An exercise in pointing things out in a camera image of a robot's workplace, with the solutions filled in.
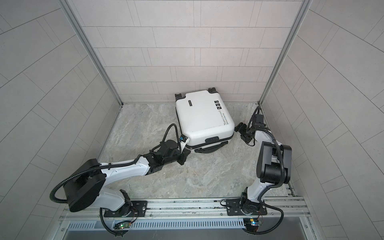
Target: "metal vent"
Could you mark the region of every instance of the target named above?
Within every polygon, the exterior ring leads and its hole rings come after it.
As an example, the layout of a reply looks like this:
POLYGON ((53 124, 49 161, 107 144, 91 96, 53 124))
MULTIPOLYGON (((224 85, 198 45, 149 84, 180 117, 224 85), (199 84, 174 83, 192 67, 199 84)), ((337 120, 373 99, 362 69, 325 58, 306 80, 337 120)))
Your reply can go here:
POLYGON ((154 229, 205 229, 205 228, 244 228, 242 219, 211 218, 211 219, 159 219, 138 220, 131 226, 132 230, 154 229))

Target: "tiled wall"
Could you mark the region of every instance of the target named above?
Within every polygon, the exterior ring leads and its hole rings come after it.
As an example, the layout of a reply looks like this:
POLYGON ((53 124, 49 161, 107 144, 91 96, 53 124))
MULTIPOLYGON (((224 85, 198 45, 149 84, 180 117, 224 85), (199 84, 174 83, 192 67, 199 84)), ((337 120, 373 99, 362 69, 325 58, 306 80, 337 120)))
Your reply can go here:
POLYGON ((384 239, 384 1, 314 0, 263 104, 323 239, 384 239))
POLYGON ((258 101, 301 1, 68 0, 123 102, 258 101))
POLYGON ((0 239, 43 237, 118 109, 56 0, 0 1, 0 239))

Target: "wall tile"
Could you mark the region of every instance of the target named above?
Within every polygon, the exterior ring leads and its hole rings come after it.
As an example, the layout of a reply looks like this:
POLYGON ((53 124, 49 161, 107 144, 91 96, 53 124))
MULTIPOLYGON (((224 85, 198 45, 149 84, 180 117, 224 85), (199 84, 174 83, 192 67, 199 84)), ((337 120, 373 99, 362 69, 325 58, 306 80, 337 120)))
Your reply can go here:
POLYGON ((201 66, 239 66, 241 48, 202 48, 201 66))
POLYGON ((311 48, 317 50, 332 26, 332 22, 312 11, 308 11, 297 35, 311 48))
POLYGON ((0 73, 10 80, 55 47, 36 20, 3 33, 0 36, 0 73))
POLYGON ((280 48, 251 48, 249 49, 246 66, 273 67, 279 57, 280 48))
POLYGON ((105 67, 105 71, 107 71, 109 79, 114 83, 131 81, 125 67, 105 67))
POLYGON ((172 82, 169 67, 131 67, 136 82, 172 82))
POLYGON ((302 75, 300 69, 292 62, 289 57, 284 59, 284 62, 279 70, 279 74, 291 91, 302 75))
POLYGON ((264 87, 265 87, 265 83, 240 82, 240 87, 237 93, 262 94, 264 91, 264 87))
POLYGON ((381 144, 383 141, 384 132, 381 132, 361 145, 376 165, 384 172, 384 147, 381 144))
POLYGON ((148 48, 153 66, 194 66, 193 48, 148 48))
POLYGON ((133 26, 126 1, 73 0, 84 26, 133 26))
POLYGON ((335 141, 338 137, 340 137, 347 131, 348 131, 348 128, 344 125, 344 123, 341 123, 339 126, 337 126, 334 130, 332 130, 329 134, 327 134, 321 140, 323 141, 325 146, 328 146, 331 142, 335 141))
POLYGON ((45 95, 39 105, 60 121, 85 88, 75 71, 71 70, 45 95))
POLYGON ((24 73, 41 90, 48 93, 72 68, 81 61, 81 56, 70 40, 27 68, 24 73))
POLYGON ((3 139, 44 97, 23 73, 0 88, 0 139, 3 139))
POLYGON ((320 138, 341 124, 341 120, 308 80, 304 80, 295 98, 320 138))
POLYGON ((282 48, 291 28, 265 28, 261 48, 282 48))
POLYGON ((41 27, 44 29, 45 33, 49 36, 49 38, 52 40, 52 42, 56 45, 59 46, 61 44, 60 40, 56 36, 56 34, 53 32, 52 28, 48 25, 47 21, 44 19, 44 16, 41 16, 36 19, 41 27))
POLYGON ((202 1, 201 26, 248 27, 253 5, 252 1, 202 1))
POLYGON ((88 53, 87 51, 85 50, 83 44, 80 42, 80 39, 77 35, 73 36, 70 38, 72 44, 74 45, 74 47, 76 48, 76 50, 79 52, 81 58, 85 58, 88 53))
POLYGON ((299 37, 293 41, 288 56, 311 83, 327 65, 327 62, 299 37))
MULTIPOLYGON (((80 167, 81 161, 84 159, 85 154, 86 151, 84 151, 81 147, 75 143, 72 144, 68 153, 66 153, 66 156, 60 167, 53 176, 51 182, 48 184, 44 193, 41 195, 38 204, 54 208, 58 208, 60 206, 60 204, 52 202, 49 199, 49 194, 57 184, 59 184, 63 179, 66 179, 80 167)), ((56 192, 55 196, 57 198, 65 198, 64 189, 61 187, 56 192)))
POLYGON ((76 101, 73 106, 75 108, 77 108, 77 110, 79 110, 79 112, 81 112, 81 114, 85 117, 85 118, 88 118, 89 117, 89 113, 87 112, 87 110, 85 110, 85 108, 78 102, 76 101))
POLYGON ((244 102, 257 102, 262 97, 261 94, 244 94, 244 102))
POLYGON ((344 29, 337 31, 322 56, 367 98, 384 89, 384 69, 379 64, 384 53, 344 29))
POLYGON ((376 239, 380 240, 375 227, 361 207, 359 200, 350 187, 343 187, 327 193, 327 197, 335 210, 349 240, 376 239), (353 217, 359 212, 360 227, 356 228, 353 217))
POLYGON ((135 1, 141 26, 194 26, 193 1, 135 1))
POLYGON ((106 66, 146 66, 141 48, 98 48, 106 66))
POLYGON ((220 94, 220 97, 224 102, 241 102, 244 94, 220 94))
POLYGON ((301 2, 295 1, 265 1, 260 8, 256 27, 290 28, 300 5, 301 2))
POLYGON ((319 48, 316 50, 318 54, 323 54, 325 48, 328 46, 329 42, 332 40, 333 36, 336 34, 336 32, 339 30, 339 26, 336 24, 333 24, 327 35, 325 36, 323 42, 320 44, 319 48))
POLYGON ((321 184, 341 176, 338 166, 308 119, 295 129, 295 133, 321 184))
POLYGON ((376 186, 384 184, 384 174, 350 132, 327 148, 371 221, 383 220, 381 200, 384 192, 377 191, 376 186))
POLYGON ((276 93, 276 97, 279 100, 279 103, 283 108, 289 123, 293 124, 303 112, 303 110, 284 82, 281 84, 279 91, 276 93))
POLYGON ((201 26, 201 1, 193 1, 194 26, 201 26))
POLYGON ((114 101, 111 108, 107 112, 107 116, 105 116, 104 121, 99 128, 99 131, 95 136, 95 140, 98 143, 103 144, 107 139, 109 130, 112 127, 113 122, 115 121, 116 115, 119 110, 120 110, 119 104, 116 101, 114 101))
POLYGON ((96 26, 84 26, 82 27, 86 37, 94 48, 105 48, 105 43, 100 35, 100 32, 96 26))
POLYGON ((84 151, 88 151, 89 145, 86 144, 83 140, 81 140, 79 137, 76 138, 74 141, 79 147, 81 147, 84 151))
POLYGON ((195 83, 157 83, 159 94, 191 93, 195 91, 195 83))
POLYGON ((86 118, 71 107, 37 155, 60 165, 85 122, 86 118))
POLYGON ((84 92, 78 98, 78 102, 86 109, 88 113, 92 113, 96 104, 99 102, 105 91, 107 85, 100 75, 96 76, 95 79, 88 85, 84 92))
POLYGON ((176 67, 179 82, 216 81, 217 67, 176 67))
POLYGON ((149 27, 98 27, 107 48, 154 48, 152 28, 149 27))
POLYGON ((326 1, 320 15, 347 31, 364 39, 383 16, 384 2, 381 0, 326 1))
POLYGON ((105 116, 106 112, 101 107, 100 104, 97 104, 95 109, 93 109, 88 120, 81 129, 78 137, 83 140, 86 144, 91 145, 94 137, 96 136, 97 131, 99 130, 105 116))
POLYGON ((384 236, 384 221, 373 222, 373 225, 376 227, 376 230, 379 232, 380 236, 384 236))
POLYGON ((133 25, 134 26, 141 26, 139 15, 137 14, 136 10, 136 4, 134 0, 127 0, 128 7, 129 7, 129 12, 131 13, 131 17, 133 20, 133 25))
POLYGON ((168 102, 166 94, 131 94, 129 96, 134 103, 168 102))
POLYGON ((158 27, 153 34, 158 48, 209 48, 211 29, 158 27))
POLYGON ((210 47, 258 48, 264 31, 265 28, 212 28, 210 47))
POLYGON ((121 94, 154 94, 152 83, 116 83, 121 94))
POLYGON ((295 164, 296 167, 298 167, 300 164, 302 164, 303 162, 305 162, 307 160, 308 160, 307 155, 305 155, 305 153, 303 153, 298 158, 296 158, 293 161, 293 163, 295 164))
POLYGON ((384 18, 381 18, 380 21, 372 28, 369 34, 364 38, 369 44, 373 44, 384 32, 384 18))
POLYGON ((0 142, 0 195, 7 194, 53 130, 54 127, 34 112, 29 112, 0 142))
POLYGON ((40 204, 36 204, 35 208, 31 212, 31 215, 41 217, 54 217, 57 209, 54 207, 47 207, 40 204))
POLYGON ((55 174, 56 170, 59 168, 59 166, 57 166, 56 164, 53 164, 50 161, 47 161, 37 155, 32 159, 31 164, 53 174, 55 174))
POLYGON ((0 15, 14 28, 58 8, 60 7, 57 2, 49 0, 4 0, 0 5, 0 15))
POLYGON ((359 142, 384 130, 383 112, 331 65, 325 67, 313 86, 359 142))
POLYGON ((341 175, 340 177, 337 177, 335 179, 332 179, 332 180, 329 180, 328 182, 323 183, 321 186, 323 187, 324 192, 327 193, 327 192, 331 192, 336 189, 348 186, 348 183, 347 181, 345 181, 344 176, 341 175))
POLYGON ((292 148, 292 159, 295 160, 304 153, 299 140, 296 137, 291 124, 289 123, 286 113, 282 112, 279 118, 276 119, 276 124, 280 130, 281 136, 289 146, 292 148))
POLYGON ((68 22, 61 9, 44 15, 44 19, 51 27, 55 35, 59 38, 61 43, 75 35, 71 24, 68 22))
POLYGON ((339 225, 340 222, 325 195, 316 174, 309 161, 304 162, 297 168, 300 179, 304 185, 308 198, 322 227, 339 225))
POLYGON ((22 239, 42 239, 52 218, 30 215, 25 222, 16 240, 22 239))
POLYGON ((222 82, 256 82, 261 67, 223 67, 222 82))
POLYGON ((322 227, 326 237, 347 237, 341 225, 322 227))

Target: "floor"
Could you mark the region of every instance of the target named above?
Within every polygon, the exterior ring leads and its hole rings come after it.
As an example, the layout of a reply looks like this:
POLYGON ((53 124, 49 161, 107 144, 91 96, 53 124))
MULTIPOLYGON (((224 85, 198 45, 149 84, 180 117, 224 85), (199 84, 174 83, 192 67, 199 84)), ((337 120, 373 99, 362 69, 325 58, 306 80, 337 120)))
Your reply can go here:
MULTIPOLYGON (((248 121, 252 103, 226 104, 235 125, 248 121)), ((178 125, 175 104, 126 104, 99 162, 134 159, 159 144, 171 123, 178 125)), ((167 139, 176 139, 171 130, 167 139)), ((108 185, 126 190, 130 198, 238 197, 256 178, 260 144, 246 145, 238 133, 225 147, 211 154, 191 153, 183 166, 168 164, 157 173, 108 185)), ((287 196, 284 186, 265 196, 287 196)))

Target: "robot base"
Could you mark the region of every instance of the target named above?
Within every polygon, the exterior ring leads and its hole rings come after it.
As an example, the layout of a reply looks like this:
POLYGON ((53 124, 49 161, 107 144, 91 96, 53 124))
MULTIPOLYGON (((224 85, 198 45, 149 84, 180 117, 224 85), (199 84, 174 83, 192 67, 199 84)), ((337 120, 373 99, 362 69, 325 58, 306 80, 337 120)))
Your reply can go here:
POLYGON ((111 211, 109 209, 106 209, 104 212, 104 217, 130 217, 132 218, 134 215, 135 217, 144 217, 145 212, 147 210, 147 201, 132 201, 132 207, 131 210, 129 211, 128 215, 123 216, 120 211, 111 211))

